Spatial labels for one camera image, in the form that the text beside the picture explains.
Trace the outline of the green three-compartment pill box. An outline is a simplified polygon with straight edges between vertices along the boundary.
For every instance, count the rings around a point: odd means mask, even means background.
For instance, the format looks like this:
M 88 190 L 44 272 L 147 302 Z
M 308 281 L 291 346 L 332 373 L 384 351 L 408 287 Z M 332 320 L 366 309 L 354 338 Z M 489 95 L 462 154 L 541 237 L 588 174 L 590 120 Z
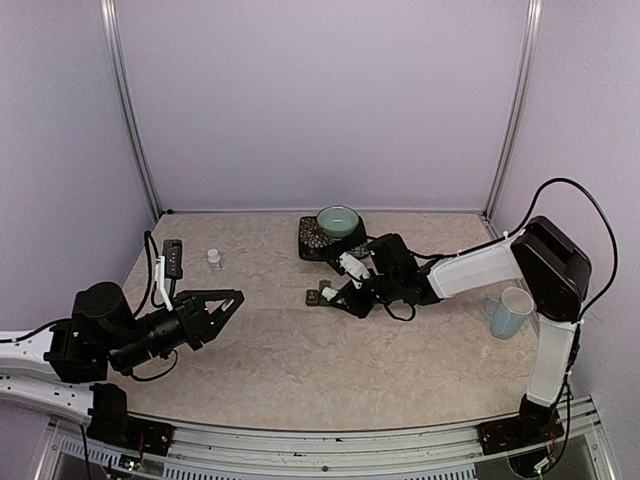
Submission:
M 329 290 L 330 297 L 335 295 L 336 290 L 332 287 L 332 283 L 328 279 L 322 279 L 318 282 L 316 289 L 308 289 L 305 293 L 305 305 L 309 307 L 328 307 L 330 300 L 323 295 L 325 289 Z

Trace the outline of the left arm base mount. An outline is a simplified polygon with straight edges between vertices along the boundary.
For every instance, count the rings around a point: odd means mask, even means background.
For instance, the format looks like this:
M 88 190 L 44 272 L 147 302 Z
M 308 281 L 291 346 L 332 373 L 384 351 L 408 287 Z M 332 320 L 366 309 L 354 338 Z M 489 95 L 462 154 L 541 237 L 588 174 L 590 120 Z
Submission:
M 168 455 L 175 432 L 171 424 L 130 415 L 127 394 L 115 384 L 94 384 L 89 391 L 89 438 L 142 454 Z

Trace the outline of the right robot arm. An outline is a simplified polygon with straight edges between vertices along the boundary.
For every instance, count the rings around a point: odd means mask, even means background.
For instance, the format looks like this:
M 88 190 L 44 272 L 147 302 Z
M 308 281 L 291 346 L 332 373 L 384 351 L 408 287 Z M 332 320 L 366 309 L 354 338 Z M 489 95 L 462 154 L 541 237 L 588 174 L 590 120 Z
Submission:
M 338 258 L 349 281 L 341 289 L 324 287 L 330 306 L 365 318 L 374 306 L 396 301 L 427 306 L 461 293 L 507 281 L 521 281 L 532 298 L 525 312 L 538 318 L 533 373 L 513 419 L 511 433 L 523 444 L 546 432 L 565 388 L 579 344 L 579 325 L 592 265 L 586 254 L 553 222 L 537 216 L 500 240 L 419 264 L 397 233 L 367 245 L 367 267 L 348 252 Z

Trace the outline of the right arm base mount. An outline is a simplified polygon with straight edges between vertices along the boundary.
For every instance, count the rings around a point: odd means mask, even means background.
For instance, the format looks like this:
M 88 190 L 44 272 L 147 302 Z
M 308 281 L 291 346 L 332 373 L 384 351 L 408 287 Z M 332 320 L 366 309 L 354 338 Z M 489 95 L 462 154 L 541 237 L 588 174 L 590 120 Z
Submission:
M 557 404 L 543 406 L 524 395 L 515 416 L 480 423 L 476 430 L 483 454 L 520 449 L 562 437 L 565 430 Z

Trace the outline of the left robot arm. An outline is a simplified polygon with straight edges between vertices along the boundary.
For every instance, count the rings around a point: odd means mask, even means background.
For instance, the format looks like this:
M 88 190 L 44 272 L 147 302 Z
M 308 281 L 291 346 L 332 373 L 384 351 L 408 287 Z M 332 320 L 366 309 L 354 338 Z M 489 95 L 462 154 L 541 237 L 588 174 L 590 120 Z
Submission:
M 176 360 L 183 345 L 201 349 L 243 301 L 239 290 L 187 290 L 136 318 L 119 285 L 96 284 L 76 295 L 70 317 L 1 334 L 1 397 L 84 425 L 100 417 L 115 442 L 133 443 L 139 421 L 108 373 L 138 381 L 141 365 Z

